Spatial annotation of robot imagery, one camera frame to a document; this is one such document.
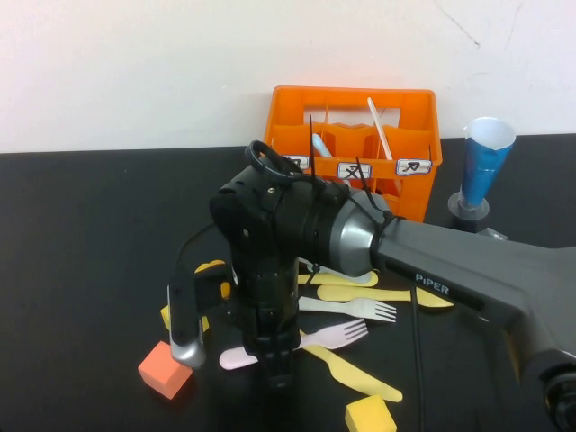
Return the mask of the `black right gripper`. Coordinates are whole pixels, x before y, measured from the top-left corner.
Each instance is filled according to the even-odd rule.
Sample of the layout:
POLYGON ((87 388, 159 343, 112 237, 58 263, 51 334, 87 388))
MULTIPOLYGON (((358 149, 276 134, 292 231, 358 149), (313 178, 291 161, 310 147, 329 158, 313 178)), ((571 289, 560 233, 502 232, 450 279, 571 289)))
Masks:
POLYGON ((265 382, 272 391, 290 388, 300 337, 297 329, 298 264, 235 262, 235 321, 246 351, 264 361, 265 382))

